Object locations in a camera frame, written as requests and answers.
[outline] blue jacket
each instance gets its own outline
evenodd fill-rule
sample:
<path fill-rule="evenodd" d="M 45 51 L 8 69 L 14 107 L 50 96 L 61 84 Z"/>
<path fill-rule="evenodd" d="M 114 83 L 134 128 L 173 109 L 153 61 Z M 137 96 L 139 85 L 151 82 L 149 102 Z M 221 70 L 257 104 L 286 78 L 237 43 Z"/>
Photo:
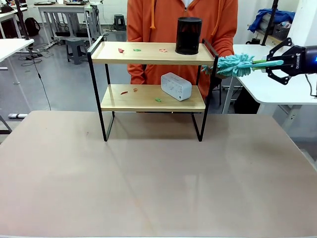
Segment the blue jacket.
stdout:
<path fill-rule="evenodd" d="M 255 31 L 259 28 L 259 25 L 261 23 L 262 17 L 265 14 L 272 14 L 272 9 L 261 9 L 258 11 L 258 15 L 253 22 L 253 24 L 249 27 L 248 30 L 252 31 L 255 33 Z M 290 11 L 279 11 L 278 9 L 276 10 L 275 17 L 274 17 L 274 23 L 282 23 L 283 21 L 289 21 L 293 22 L 295 17 L 295 12 L 290 12 Z"/>

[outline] orange hoodie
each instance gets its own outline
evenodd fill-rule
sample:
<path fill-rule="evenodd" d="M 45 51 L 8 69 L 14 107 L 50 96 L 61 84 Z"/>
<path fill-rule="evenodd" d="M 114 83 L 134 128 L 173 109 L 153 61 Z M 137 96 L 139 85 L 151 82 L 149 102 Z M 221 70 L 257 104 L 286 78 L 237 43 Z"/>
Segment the orange hoodie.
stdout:
<path fill-rule="evenodd" d="M 177 19 L 182 16 L 203 20 L 200 39 L 211 42 L 220 56 L 233 52 L 237 30 L 238 0 L 194 0 L 188 8 L 182 0 L 128 0 L 127 35 L 129 42 L 176 42 Z M 160 77 L 173 72 L 196 83 L 197 66 L 129 64 L 131 84 L 160 84 Z M 199 89 L 209 90 L 209 77 L 201 73 Z"/>

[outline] black mesh cup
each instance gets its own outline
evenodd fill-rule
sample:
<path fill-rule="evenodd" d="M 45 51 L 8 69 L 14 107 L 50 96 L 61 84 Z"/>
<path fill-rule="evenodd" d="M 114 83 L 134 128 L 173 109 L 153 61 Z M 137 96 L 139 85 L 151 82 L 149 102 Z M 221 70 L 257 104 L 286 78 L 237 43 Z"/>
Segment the black mesh cup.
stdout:
<path fill-rule="evenodd" d="M 203 21 L 197 17 L 180 17 L 175 51 L 182 55 L 198 54 Z"/>

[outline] lower shelf board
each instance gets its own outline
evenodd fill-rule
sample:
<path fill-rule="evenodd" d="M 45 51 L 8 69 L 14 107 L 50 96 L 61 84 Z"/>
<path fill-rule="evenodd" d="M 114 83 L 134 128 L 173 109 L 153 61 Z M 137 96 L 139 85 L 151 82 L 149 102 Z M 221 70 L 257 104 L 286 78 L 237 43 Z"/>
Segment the lower shelf board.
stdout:
<path fill-rule="evenodd" d="M 115 112 L 203 112 L 205 103 L 198 86 L 182 102 L 162 91 L 160 85 L 111 84 L 101 102 L 102 111 Z"/>

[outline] sleeve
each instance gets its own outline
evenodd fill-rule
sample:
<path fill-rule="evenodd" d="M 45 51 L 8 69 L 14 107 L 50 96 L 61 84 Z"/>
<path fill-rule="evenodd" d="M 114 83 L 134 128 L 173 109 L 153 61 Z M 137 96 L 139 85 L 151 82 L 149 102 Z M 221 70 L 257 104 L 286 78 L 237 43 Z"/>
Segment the sleeve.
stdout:
<path fill-rule="evenodd" d="M 127 10 L 127 37 L 128 42 L 143 41 L 143 0 L 128 0 Z M 131 75 L 131 84 L 145 82 L 143 66 L 141 64 L 128 64 Z"/>
<path fill-rule="evenodd" d="M 221 57 L 233 55 L 233 37 L 238 25 L 238 0 L 225 0 L 212 47 Z"/>

